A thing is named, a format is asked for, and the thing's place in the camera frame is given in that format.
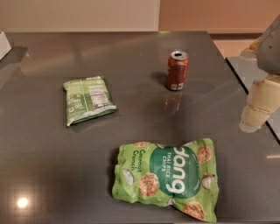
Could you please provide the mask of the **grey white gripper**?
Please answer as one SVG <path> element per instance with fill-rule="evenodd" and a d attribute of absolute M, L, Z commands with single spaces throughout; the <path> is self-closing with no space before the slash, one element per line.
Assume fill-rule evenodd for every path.
<path fill-rule="evenodd" d="M 242 52 L 243 57 L 257 57 L 258 67 L 269 73 L 255 80 L 249 90 L 247 105 L 241 113 L 240 129 L 245 133 L 259 130 L 280 108 L 280 14 L 262 34 Z"/>

